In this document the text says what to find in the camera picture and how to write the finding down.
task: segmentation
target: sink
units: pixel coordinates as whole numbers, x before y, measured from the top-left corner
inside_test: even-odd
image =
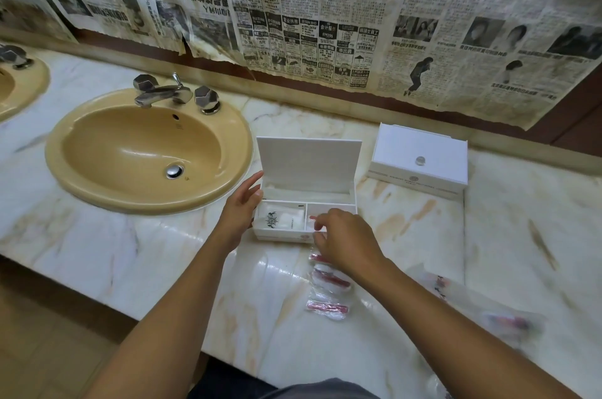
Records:
[[[26,69],[14,69],[11,64],[0,65],[0,121],[29,106],[48,88],[50,71],[43,61],[34,58]]]
[[[74,196],[105,209],[158,215],[227,192],[253,153],[249,126],[228,103],[212,115],[193,101],[143,109],[137,92],[102,95],[67,114],[46,141],[46,163]]]

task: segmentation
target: marble countertop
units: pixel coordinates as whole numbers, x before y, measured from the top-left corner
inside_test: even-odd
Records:
[[[48,133],[86,100],[130,87],[138,72],[33,53],[52,80],[34,104],[0,123],[0,254],[141,319],[201,248],[224,198],[177,215],[135,216],[62,190],[45,165]],[[424,263],[503,304],[545,315],[536,362],[578,394],[602,395],[599,178],[471,150],[464,202],[450,201],[365,177],[376,124],[220,95],[255,136],[361,139],[358,210],[385,255],[402,269]],[[256,152],[248,175],[259,168]],[[364,290],[356,287],[342,322],[305,311],[308,253],[247,232],[226,261],[203,350],[275,386],[339,377],[383,399],[425,397],[428,367]]]

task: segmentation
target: tiled floor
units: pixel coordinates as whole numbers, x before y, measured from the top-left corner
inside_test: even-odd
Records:
[[[80,397],[135,323],[0,256],[0,398]]]

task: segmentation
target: white box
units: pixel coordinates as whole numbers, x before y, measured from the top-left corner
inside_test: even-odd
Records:
[[[381,123],[368,176],[461,199],[468,186],[468,142]]]
[[[263,241],[313,243],[310,217],[337,207],[357,213],[355,169],[362,141],[257,137],[263,200],[253,231]]]

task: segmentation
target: box lid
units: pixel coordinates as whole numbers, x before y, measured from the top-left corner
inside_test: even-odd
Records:
[[[468,184],[468,143],[449,136],[381,123],[372,161]]]
[[[362,141],[258,136],[257,146],[267,185],[348,192]]]

